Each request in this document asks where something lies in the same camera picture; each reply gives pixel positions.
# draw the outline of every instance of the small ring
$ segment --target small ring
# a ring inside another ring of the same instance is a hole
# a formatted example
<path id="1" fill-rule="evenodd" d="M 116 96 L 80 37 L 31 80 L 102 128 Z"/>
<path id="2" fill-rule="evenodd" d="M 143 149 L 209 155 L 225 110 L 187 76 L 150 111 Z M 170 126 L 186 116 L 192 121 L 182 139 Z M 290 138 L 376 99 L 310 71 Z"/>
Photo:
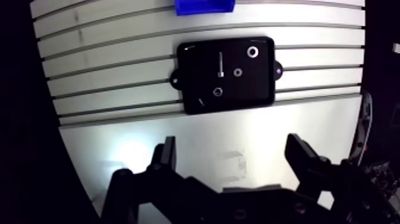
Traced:
<path id="1" fill-rule="evenodd" d="M 216 97 L 222 96 L 222 93 L 223 93 L 223 91 L 222 91 L 222 89 L 219 88 L 219 87 L 215 88 L 214 91 L 213 91 L 213 94 L 214 94 L 214 96 L 216 96 Z"/>
<path id="2" fill-rule="evenodd" d="M 247 49 L 247 56 L 249 56 L 250 58 L 256 58 L 258 56 L 258 48 L 256 48 L 255 46 L 251 46 Z"/>
<path id="3" fill-rule="evenodd" d="M 242 74 L 243 74 L 243 71 L 240 68 L 234 69 L 234 71 L 233 71 L 233 75 L 236 77 L 241 77 Z"/>

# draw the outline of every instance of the white slatwall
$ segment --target white slatwall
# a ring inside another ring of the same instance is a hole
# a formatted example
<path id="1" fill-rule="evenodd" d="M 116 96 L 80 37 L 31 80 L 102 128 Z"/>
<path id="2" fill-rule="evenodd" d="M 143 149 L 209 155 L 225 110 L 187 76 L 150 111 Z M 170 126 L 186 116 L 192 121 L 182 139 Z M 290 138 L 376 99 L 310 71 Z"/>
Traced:
<path id="1" fill-rule="evenodd" d="M 360 92 L 363 0 L 242 0 L 177 17 L 173 0 L 36 0 L 43 69 L 63 125 L 182 112 L 167 80 L 182 42 L 269 36 L 287 70 L 276 101 Z"/>

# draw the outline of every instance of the black mechanical part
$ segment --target black mechanical part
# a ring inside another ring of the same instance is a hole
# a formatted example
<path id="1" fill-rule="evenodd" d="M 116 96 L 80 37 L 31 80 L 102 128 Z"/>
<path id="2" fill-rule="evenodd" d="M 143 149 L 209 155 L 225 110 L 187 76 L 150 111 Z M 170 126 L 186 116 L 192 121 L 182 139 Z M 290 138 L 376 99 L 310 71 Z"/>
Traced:
<path id="1" fill-rule="evenodd" d="M 177 58 L 170 83 L 188 114 L 271 105 L 283 72 L 265 36 L 182 43 Z"/>
<path id="2" fill-rule="evenodd" d="M 175 171 L 175 138 L 159 144 L 143 173 L 116 171 L 102 213 L 103 223 L 138 220 L 140 204 L 152 203 L 172 223 L 361 223 L 398 224 L 399 216 L 357 165 L 332 165 L 297 135 L 287 138 L 285 156 L 297 175 L 296 192 L 235 188 L 221 194 Z M 335 198 L 329 211 L 317 204 L 320 192 Z"/>

